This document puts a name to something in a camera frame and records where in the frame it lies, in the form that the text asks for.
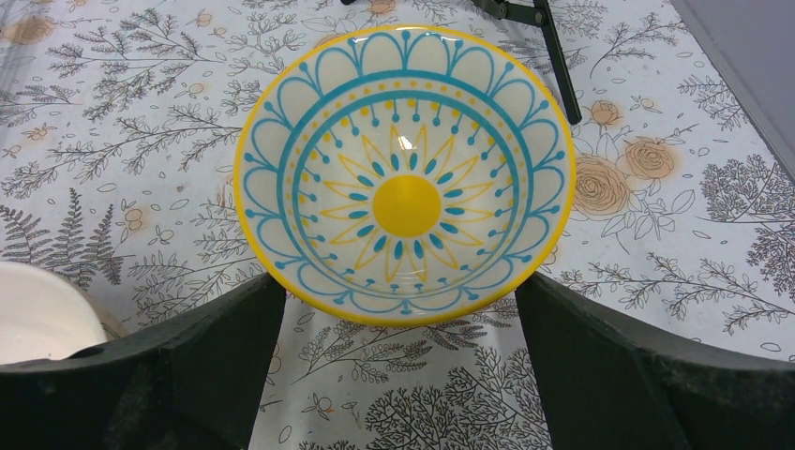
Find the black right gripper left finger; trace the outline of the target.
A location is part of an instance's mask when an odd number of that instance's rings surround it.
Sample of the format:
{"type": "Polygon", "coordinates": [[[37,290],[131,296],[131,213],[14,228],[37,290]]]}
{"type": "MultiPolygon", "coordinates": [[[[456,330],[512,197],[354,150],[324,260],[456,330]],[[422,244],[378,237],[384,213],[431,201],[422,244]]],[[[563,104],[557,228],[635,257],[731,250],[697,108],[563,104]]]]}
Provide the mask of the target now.
{"type": "Polygon", "coordinates": [[[5,449],[245,449],[286,305],[263,275],[62,360],[1,368],[5,449]]]}

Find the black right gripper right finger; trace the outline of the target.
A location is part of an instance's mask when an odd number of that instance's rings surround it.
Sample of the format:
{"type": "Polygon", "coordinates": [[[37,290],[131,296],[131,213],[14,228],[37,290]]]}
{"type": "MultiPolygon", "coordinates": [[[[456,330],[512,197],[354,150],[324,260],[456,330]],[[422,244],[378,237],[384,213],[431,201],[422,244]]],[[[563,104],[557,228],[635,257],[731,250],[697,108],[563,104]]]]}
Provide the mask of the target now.
{"type": "Polygon", "coordinates": [[[557,449],[790,449],[794,366],[669,333],[534,274],[516,291],[557,449]]]}

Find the beige bowl with leaf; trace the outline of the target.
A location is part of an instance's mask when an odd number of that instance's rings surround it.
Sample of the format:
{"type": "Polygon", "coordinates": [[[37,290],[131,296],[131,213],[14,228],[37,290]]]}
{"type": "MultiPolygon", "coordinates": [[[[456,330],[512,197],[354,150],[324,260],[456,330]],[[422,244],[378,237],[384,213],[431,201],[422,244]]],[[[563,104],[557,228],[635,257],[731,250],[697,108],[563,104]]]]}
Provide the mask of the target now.
{"type": "Polygon", "coordinates": [[[1,263],[1,363],[62,360],[128,334],[85,290],[23,262],[1,263]]]}

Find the yellow dotted white bowl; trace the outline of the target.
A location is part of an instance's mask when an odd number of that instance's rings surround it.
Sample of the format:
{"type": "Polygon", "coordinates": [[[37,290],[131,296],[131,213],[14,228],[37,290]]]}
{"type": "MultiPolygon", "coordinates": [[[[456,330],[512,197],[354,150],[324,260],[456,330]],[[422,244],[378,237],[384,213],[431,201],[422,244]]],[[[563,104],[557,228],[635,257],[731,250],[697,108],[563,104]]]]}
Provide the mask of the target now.
{"type": "Polygon", "coordinates": [[[414,326],[486,307],[540,267],[573,206],[576,148],[516,58],[449,28],[382,26],[265,88],[232,185],[251,249],[289,293],[414,326]]]}

